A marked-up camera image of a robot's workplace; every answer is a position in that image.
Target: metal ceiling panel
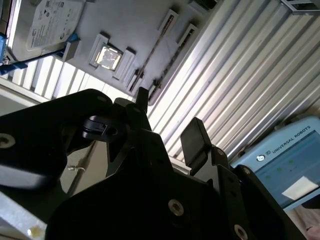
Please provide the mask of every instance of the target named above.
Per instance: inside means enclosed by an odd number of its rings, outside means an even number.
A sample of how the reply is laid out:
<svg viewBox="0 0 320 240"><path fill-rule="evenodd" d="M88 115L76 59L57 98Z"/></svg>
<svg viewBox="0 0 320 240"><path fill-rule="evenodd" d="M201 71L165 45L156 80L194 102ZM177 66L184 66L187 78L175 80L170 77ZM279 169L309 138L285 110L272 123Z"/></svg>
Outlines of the metal ceiling panel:
<svg viewBox="0 0 320 240"><path fill-rule="evenodd" d="M320 17L292 15L277 0L220 1L148 109L171 160L184 160L180 135L193 117L231 159L290 116L320 114L319 46ZM132 100L53 57L30 67L0 84L40 102L87 88Z"/></svg>

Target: corrugated metal sheet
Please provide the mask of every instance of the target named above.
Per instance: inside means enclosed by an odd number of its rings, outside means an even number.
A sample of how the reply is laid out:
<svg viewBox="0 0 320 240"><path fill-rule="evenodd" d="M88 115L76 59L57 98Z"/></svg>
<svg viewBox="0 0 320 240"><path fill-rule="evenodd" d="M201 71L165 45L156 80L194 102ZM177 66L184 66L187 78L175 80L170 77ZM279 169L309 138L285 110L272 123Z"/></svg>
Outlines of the corrugated metal sheet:
<svg viewBox="0 0 320 240"><path fill-rule="evenodd" d="M116 88L52 56L30 62L27 69L18 69L0 79L0 85L40 103L85 89L97 89L116 98L132 100Z"/></svg>
<svg viewBox="0 0 320 240"><path fill-rule="evenodd" d="M180 134L194 116L204 121L212 143L232 158L278 122L320 113L319 30L319 17L292 15L277 0L220 1L149 108L150 124L169 155L183 161ZM113 100L128 98L53 57L11 78L0 83L39 102L87 88Z"/></svg>

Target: hard drive label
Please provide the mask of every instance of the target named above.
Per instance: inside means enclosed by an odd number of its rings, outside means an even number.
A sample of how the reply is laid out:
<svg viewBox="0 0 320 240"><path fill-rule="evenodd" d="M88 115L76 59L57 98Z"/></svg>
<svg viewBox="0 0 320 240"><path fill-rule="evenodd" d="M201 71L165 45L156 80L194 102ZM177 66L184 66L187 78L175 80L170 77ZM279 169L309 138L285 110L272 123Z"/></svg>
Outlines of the hard drive label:
<svg viewBox="0 0 320 240"><path fill-rule="evenodd" d="M42 0L36 7L27 50L65 42L76 29L83 5L82 1Z"/></svg>

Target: silver screw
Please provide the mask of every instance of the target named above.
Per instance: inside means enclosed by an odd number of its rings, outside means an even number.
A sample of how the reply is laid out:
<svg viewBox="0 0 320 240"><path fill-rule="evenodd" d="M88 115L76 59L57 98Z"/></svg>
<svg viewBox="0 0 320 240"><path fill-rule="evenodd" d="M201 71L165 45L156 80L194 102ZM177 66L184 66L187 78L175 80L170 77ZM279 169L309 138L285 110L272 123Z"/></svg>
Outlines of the silver screw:
<svg viewBox="0 0 320 240"><path fill-rule="evenodd" d="M0 149L8 149L15 144L16 140L13 136L6 133L0 133Z"/></svg>
<svg viewBox="0 0 320 240"><path fill-rule="evenodd" d="M168 206L170 211L178 217L182 216L185 212L184 207L178 200L171 199L168 203Z"/></svg>
<svg viewBox="0 0 320 240"><path fill-rule="evenodd" d="M222 155L222 156L225 155L224 152L223 152L221 149L218 149L218 153L219 153L220 155Z"/></svg>
<svg viewBox="0 0 320 240"><path fill-rule="evenodd" d="M241 239L241 240L248 240L248 234L246 231L242 228L242 226L236 224L234 225L234 231L236 235Z"/></svg>
<svg viewBox="0 0 320 240"><path fill-rule="evenodd" d="M250 174L250 170L246 167L243 167L243 171L246 173L246 174Z"/></svg>

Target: screw hole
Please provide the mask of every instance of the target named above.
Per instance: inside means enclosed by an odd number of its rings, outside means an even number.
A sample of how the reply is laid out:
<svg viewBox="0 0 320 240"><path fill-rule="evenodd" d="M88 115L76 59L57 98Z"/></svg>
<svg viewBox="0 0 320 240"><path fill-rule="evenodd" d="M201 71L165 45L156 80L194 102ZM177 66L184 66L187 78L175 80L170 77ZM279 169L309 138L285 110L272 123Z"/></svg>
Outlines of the screw hole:
<svg viewBox="0 0 320 240"><path fill-rule="evenodd" d="M248 240L248 234L240 225L234 225L234 231L241 240Z"/></svg>

